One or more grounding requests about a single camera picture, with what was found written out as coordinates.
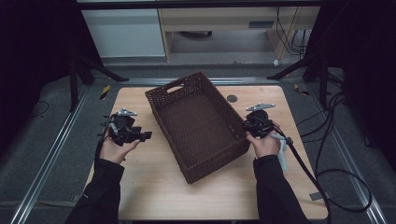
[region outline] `finger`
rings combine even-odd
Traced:
[[[256,140],[256,138],[253,137],[250,132],[247,132],[247,140],[252,143],[254,140]]]
[[[140,140],[136,139],[132,143],[124,144],[124,146],[127,151],[131,151],[131,150],[134,150],[137,147],[137,145],[139,145],[139,143],[140,143]]]

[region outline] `gray floor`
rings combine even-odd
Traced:
[[[275,55],[266,42],[261,42],[265,34],[260,32],[237,33],[219,32],[212,37],[193,39],[191,36],[177,35],[175,38],[173,57],[169,63],[141,63],[134,66],[109,66],[108,68],[124,77],[161,80],[161,78],[177,78],[202,71],[211,78],[243,77],[244,79],[257,78],[265,85],[279,85],[285,92],[290,110],[296,123],[309,118],[321,111],[316,95],[318,83],[306,84],[301,77],[304,69],[300,69],[284,77],[279,82],[268,81],[265,78],[276,74],[287,65],[299,59],[299,56],[287,56],[280,61],[280,66],[274,67]],[[42,201],[70,202],[75,194],[80,194],[85,185],[88,173],[92,166],[97,134],[101,132],[105,121],[103,116],[108,115],[117,97],[120,88],[136,86],[133,81],[126,84],[116,83],[113,80],[95,73],[95,83],[90,86],[79,85],[79,91],[88,88],[86,100],[82,105],[77,119],[70,133],[55,158],[52,170],[37,199]],[[301,91],[309,91],[310,95],[303,95],[294,89],[298,84]],[[105,100],[100,100],[103,87],[111,85]],[[39,172],[43,161],[50,152],[52,144],[62,129],[70,106],[68,78],[61,78],[48,84],[41,92],[40,101],[49,104],[48,110],[36,117],[31,117],[25,128],[18,133],[8,154],[0,162],[0,223],[9,223],[17,205],[25,197],[35,176]],[[339,88],[329,84],[332,95],[339,92]],[[32,115],[45,111],[45,103],[37,103]],[[313,127],[323,122],[321,114],[314,116],[307,122],[298,125],[300,133],[308,133]],[[320,157],[319,170],[328,168],[346,168],[341,147],[345,147],[356,162],[359,171],[367,182],[375,200],[388,223],[396,223],[396,176],[382,155],[381,151],[364,144],[364,135],[360,131],[350,108],[347,105],[338,105],[335,110],[335,137],[330,136],[323,148]],[[339,133],[341,142],[334,141]],[[318,139],[323,132],[315,133],[303,138],[304,141]],[[304,143],[309,160],[314,166],[317,159],[319,142]],[[332,198],[348,208],[362,207],[361,199],[352,184],[352,178],[346,175],[326,175],[320,183]],[[24,223],[64,223],[70,212],[68,207],[35,206]],[[382,223],[372,221],[368,213],[348,213],[332,205],[332,223]]]

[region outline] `wooden table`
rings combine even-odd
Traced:
[[[290,136],[305,164],[310,167],[303,143],[290,113],[282,89],[278,86],[220,86],[227,97],[238,97],[233,108],[242,118],[245,109],[257,103],[274,103],[267,109],[270,119],[280,124]],[[121,220],[245,220],[258,219],[256,179],[252,162],[253,147],[248,153],[232,161],[215,173],[189,185],[180,172],[177,161],[157,121],[152,115],[145,91],[152,88],[123,88],[112,113],[126,107],[137,112],[134,126],[142,132],[152,131],[151,139],[129,153],[121,165],[125,167],[121,185]],[[322,200],[312,202],[309,194],[317,192],[293,157],[285,151],[289,169],[285,177],[291,184],[304,213],[310,219],[323,219],[327,210]]]

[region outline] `brown woven basket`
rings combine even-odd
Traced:
[[[180,78],[146,96],[187,183],[248,151],[242,118],[204,74]]]

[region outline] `metal frame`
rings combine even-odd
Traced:
[[[98,2],[61,3],[56,7],[79,10],[107,9],[150,9],[150,8],[196,8],[196,7],[320,7],[345,0],[195,0],[195,1],[139,1],[139,2]]]

